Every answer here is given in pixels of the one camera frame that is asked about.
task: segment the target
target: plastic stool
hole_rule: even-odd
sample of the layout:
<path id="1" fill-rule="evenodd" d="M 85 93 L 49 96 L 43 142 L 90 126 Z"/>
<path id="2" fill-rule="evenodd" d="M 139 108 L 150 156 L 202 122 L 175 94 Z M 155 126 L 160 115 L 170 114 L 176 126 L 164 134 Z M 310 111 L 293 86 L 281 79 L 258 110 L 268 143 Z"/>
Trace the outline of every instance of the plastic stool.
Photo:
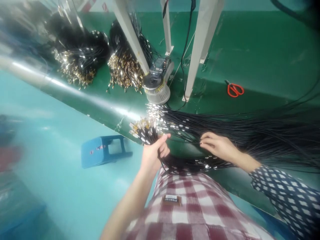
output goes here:
<path id="1" fill-rule="evenodd" d="M 113 139 L 120 139 L 121 153 L 110 154 L 108 145 Z M 131 157 L 133 152 L 126 152 L 123 144 L 124 136 L 104 136 L 97 137 L 82 144 L 81 164 L 82 168 L 99 166 L 101 164 L 116 162 L 118 158 Z"/>

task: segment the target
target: person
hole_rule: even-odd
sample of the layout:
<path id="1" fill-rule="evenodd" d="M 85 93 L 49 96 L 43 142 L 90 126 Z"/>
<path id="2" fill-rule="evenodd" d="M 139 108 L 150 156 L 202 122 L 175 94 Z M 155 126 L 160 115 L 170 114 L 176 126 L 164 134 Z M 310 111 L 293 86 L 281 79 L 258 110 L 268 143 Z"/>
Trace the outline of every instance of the person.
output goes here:
<path id="1" fill-rule="evenodd" d="M 109 239 L 273 239 L 233 203 L 209 176 L 165 174 L 158 159 L 170 150 L 170 134 L 145 145 L 140 170 L 114 209 L 101 235 Z M 202 135 L 200 146 L 242 168 L 252 187 L 263 192 L 298 239 L 312 239 L 320 218 L 319 192 L 283 171 L 260 164 L 226 137 Z M 145 203 L 159 171 L 153 197 Z"/>

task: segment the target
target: polka dot sleeve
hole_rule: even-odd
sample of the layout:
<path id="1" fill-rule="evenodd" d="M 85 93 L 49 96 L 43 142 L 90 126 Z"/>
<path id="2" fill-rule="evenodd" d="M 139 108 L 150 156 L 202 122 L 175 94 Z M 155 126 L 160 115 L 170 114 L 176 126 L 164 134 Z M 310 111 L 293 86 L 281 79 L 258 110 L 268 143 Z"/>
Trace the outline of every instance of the polka dot sleeve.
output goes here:
<path id="1" fill-rule="evenodd" d="M 283 171 L 261 166 L 249 173 L 298 239 L 313 239 L 320 227 L 320 193 Z"/>

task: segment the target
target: red scissors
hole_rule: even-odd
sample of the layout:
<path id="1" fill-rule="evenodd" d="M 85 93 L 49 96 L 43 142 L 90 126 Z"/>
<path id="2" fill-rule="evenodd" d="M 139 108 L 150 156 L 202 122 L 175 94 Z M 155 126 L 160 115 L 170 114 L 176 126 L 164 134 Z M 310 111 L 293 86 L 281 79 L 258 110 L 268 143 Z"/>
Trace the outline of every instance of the red scissors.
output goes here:
<path id="1" fill-rule="evenodd" d="M 233 83 L 230 83 L 228 80 L 226 80 L 226 83 L 228 84 L 228 95 L 230 97 L 238 97 L 239 95 L 242 95 L 244 94 L 244 89 L 243 87 L 237 85 L 237 84 L 233 84 Z"/>

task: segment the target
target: white metal pole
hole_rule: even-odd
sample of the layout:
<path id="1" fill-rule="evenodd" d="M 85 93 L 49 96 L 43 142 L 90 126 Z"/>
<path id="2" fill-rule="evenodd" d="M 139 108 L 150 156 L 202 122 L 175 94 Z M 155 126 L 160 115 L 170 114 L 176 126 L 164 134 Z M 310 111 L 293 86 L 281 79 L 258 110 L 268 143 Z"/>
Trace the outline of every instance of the white metal pole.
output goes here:
<path id="1" fill-rule="evenodd" d="M 161 2 L 161 13 L 164 9 L 164 4 L 166 3 L 166 0 L 160 0 Z M 169 56 L 171 54 L 171 51 L 173 50 L 173 47 L 171 45 L 171 31 L 170 31 L 170 17 L 169 17 L 169 4 L 167 4 L 166 8 L 166 15 L 164 16 L 163 20 L 163 29 L 164 29 L 164 39 L 166 41 L 166 56 Z"/>
<path id="2" fill-rule="evenodd" d="M 217 24 L 213 24 L 213 20 L 216 21 L 219 20 L 219 18 L 216 15 L 221 14 L 221 10 L 223 7 L 223 4 L 218 4 L 220 1 L 224 2 L 224 0 L 201 0 L 200 6 L 199 6 L 199 13 L 198 13 L 198 19 L 197 19 L 197 26 L 196 26 L 196 32 L 194 36 L 194 42 L 193 42 L 193 48 L 192 48 L 192 54 L 191 54 L 191 61 L 190 61 L 190 67 L 189 67 L 189 73 L 188 73 L 188 80 L 187 80 L 187 87 L 185 96 L 182 98 L 183 101 L 189 101 L 194 80 L 197 75 L 197 71 L 200 64 L 200 58 L 202 55 L 202 52 L 204 51 L 205 43 L 208 43 L 208 49 L 209 45 L 211 43 L 215 28 Z"/>
<path id="3" fill-rule="evenodd" d="M 147 63 L 146 58 L 143 55 L 143 51 L 141 49 L 138 37 L 133 29 L 129 14 L 126 9 L 126 1 L 125 0 L 114 0 L 114 14 L 117 17 L 117 20 L 126 35 L 128 42 L 131 46 L 131 49 L 136 56 L 140 66 L 144 72 L 144 74 L 148 74 L 150 69 Z"/>
<path id="4" fill-rule="evenodd" d="M 208 50 L 209 50 L 214 32 L 216 31 L 216 27 L 218 25 L 218 21 L 223 9 L 223 5 L 224 5 L 224 0 L 218 0 L 218 4 L 213 10 L 210 27 L 209 27 L 208 34 L 204 42 L 204 46 L 203 46 L 201 57 L 200 57 L 200 63 L 204 63 L 208 55 Z"/>

